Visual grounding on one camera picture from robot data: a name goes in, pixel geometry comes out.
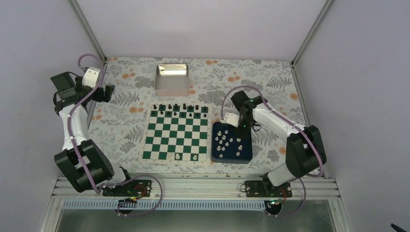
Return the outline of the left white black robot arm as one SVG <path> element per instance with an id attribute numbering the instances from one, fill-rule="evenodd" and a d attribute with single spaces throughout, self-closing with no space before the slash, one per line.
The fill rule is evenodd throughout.
<path id="1" fill-rule="evenodd" d="M 100 193 L 104 187 L 116 184 L 115 189 L 127 196 L 135 185 L 128 171 L 113 166 L 89 136 L 88 103 L 110 102 L 115 89 L 114 85 L 102 87 L 100 76 L 100 69 L 90 67 L 82 76 L 63 72 L 50 78 L 57 90 L 53 96 L 54 111 L 64 129 L 62 151 L 54 156 L 54 161 L 78 192 Z"/>

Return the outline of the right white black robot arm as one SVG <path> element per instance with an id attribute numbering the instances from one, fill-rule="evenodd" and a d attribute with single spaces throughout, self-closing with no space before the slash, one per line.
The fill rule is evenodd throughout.
<path id="1" fill-rule="evenodd" d="M 280 191 L 280 185 L 308 175 L 327 162 L 319 129 L 316 126 L 297 124 L 275 110 L 265 98 L 250 98 L 244 91 L 231 97 L 239 112 L 234 126 L 242 131 L 261 124 L 270 129 L 285 144 L 285 162 L 263 175 L 262 191 L 268 197 Z"/>

